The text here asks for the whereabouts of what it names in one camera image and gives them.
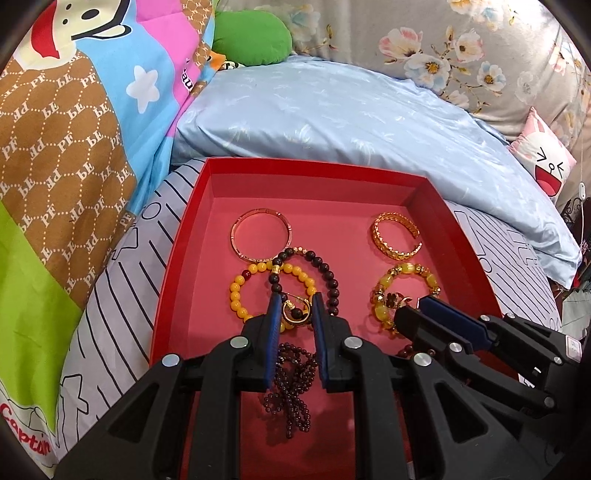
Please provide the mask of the grey floral quilt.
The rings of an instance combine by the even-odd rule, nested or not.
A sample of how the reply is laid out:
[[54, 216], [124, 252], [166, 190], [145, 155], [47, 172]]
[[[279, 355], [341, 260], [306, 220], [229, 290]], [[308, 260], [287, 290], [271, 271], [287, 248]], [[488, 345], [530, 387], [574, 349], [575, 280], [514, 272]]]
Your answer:
[[539, 1], [218, 1], [268, 11], [294, 49], [410, 79], [508, 139], [537, 110], [572, 148], [587, 122], [590, 70]]

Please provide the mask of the gold chain bangle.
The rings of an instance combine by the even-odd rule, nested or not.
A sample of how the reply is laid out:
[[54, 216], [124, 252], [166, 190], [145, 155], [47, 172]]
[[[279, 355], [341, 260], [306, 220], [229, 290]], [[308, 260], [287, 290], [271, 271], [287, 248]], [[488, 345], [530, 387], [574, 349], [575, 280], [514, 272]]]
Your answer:
[[398, 212], [379, 214], [370, 225], [370, 238], [382, 254], [397, 261], [410, 260], [423, 248], [420, 229]]

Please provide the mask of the thin gold red bangle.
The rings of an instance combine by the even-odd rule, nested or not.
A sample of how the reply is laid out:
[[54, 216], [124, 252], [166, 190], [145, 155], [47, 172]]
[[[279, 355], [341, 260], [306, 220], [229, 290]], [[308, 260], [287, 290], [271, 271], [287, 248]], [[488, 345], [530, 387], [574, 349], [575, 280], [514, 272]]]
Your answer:
[[240, 214], [229, 229], [229, 246], [240, 260], [270, 260], [293, 243], [293, 226], [279, 210], [257, 207]]

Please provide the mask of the dark garnet bead strand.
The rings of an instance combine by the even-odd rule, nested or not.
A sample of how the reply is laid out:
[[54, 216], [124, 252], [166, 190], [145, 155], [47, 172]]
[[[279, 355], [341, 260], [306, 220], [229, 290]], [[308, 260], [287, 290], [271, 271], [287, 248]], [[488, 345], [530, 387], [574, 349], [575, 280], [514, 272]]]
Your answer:
[[311, 430], [311, 413], [301, 396], [310, 391], [317, 369], [315, 354], [294, 344], [280, 343], [273, 385], [263, 396], [263, 408], [267, 414], [283, 415], [287, 439], [297, 431]]

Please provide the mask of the dark bead bracelet gold charm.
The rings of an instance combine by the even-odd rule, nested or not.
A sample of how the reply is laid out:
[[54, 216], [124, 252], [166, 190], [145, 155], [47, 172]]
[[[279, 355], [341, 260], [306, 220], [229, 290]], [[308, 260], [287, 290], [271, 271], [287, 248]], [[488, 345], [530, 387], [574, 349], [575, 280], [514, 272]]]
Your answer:
[[325, 309], [331, 316], [339, 315], [339, 282], [335, 278], [335, 273], [325, 260], [318, 256], [314, 250], [308, 250], [304, 247], [287, 247], [279, 254], [276, 254], [267, 263], [270, 266], [270, 274], [267, 277], [273, 292], [280, 293], [281, 300], [287, 300], [287, 292], [283, 291], [280, 284], [280, 274], [286, 273], [297, 278], [304, 285], [305, 295], [311, 301], [312, 297], [318, 292], [317, 278], [314, 275], [308, 275], [307, 271], [298, 264], [290, 263], [294, 257], [301, 258], [305, 263], [314, 268], [315, 273], [320, 276], [322, 287], [325, 288]]

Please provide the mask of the grey striped bed sheet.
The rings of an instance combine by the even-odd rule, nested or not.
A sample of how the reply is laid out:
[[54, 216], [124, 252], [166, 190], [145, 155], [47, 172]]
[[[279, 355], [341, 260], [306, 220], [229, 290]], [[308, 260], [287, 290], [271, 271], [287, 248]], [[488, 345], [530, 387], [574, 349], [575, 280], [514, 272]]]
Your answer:
[[[72, 336], [57, 402], [55, 456], [62, 459], [148, 369], [164, 270], [204, 163], [170, 173], [119, 241]], [[451, 202], [503, 313], [559, 330], [562, 322], [533, 247], [506, 223]]]

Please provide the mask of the light blue pillow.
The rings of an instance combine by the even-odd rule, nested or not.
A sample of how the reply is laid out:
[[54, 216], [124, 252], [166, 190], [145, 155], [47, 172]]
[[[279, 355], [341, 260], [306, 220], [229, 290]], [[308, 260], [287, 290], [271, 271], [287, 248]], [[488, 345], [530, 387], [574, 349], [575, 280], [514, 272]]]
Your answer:
[[294, 56], [217, 73], [179, 119], [171, 161], [318, 160], [428, 178], [449, 201], [521, 232], [546, 275], [570, 287], [580, 247], [500, 138], [409, 80]]

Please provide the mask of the green plush toy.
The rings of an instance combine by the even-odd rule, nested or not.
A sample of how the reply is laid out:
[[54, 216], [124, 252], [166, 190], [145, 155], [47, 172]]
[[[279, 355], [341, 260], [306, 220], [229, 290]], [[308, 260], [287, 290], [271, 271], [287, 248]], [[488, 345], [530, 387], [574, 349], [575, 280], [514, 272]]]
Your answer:
[[293, 37], [268, 11], [221, 11], [215, 14], [212, 50], [245, 66], [271, 65], [290, 56]]

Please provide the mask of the pink white cat cushion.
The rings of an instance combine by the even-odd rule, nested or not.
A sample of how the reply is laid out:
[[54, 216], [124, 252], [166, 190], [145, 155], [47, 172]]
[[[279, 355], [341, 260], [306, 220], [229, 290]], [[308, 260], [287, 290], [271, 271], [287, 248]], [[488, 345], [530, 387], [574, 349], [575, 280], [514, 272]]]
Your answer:
[[529, 111], [522, 133], [508, 150], [542, 191], [556, 202], [576, 160], [534, 107]]

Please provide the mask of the red jewelry tray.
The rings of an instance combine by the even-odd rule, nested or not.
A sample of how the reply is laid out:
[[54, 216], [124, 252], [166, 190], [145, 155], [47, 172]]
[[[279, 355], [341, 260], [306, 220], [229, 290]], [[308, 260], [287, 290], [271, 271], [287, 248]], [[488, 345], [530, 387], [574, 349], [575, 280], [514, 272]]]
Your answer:
[[381, 227], [394, 248], [425, 266], [394, 280], [391, 291], [413, 300], [433, 286], [441, 298], [477, 316], [500, 306], [456, 217], [426, 178], [369, 167], [301, 160], [208, 160], [181, 214], [159, 295], [151, 357], [191, 358], [238, 334], [245, 318], [266, 310], [270, 257], [297, 252], [280, 274], [283, 290], [301, 307], [328, 288], [301, 252], [311, 250], [339, 284], [339, 315], [353, 334], [394, 354], [404, 340], [382, 328], [370, 293], [393, 266], [370, 228], [396, 212], [418, 228], [389, 221]]

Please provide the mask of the colourful monkey cartoon quilt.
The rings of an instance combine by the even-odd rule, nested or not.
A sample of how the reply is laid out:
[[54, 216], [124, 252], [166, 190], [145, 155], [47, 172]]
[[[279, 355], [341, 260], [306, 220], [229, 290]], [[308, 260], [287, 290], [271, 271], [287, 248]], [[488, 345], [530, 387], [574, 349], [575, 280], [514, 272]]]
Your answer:
[[114, 245], [204, 86], [211, 1], [46, 1], [1, 67], [1, 422], [35, 473], [65, 443], [59, 379]]

